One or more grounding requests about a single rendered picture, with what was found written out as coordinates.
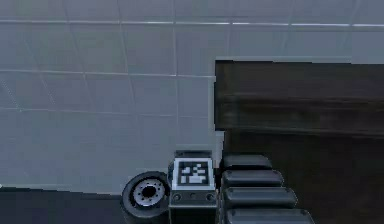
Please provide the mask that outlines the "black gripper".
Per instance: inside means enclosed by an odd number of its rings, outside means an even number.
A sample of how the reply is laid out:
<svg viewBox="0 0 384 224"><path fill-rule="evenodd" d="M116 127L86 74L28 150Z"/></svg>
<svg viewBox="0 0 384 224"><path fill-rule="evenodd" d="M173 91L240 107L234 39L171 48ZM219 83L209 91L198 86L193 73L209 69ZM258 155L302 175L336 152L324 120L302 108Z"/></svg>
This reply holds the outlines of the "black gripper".
<svg viewBox="0 0 384 224"><path fill-rule="evenodd" d="M125 224L168 224L169 196L166 173L147 171L136 175L121 193Z"/></svg>

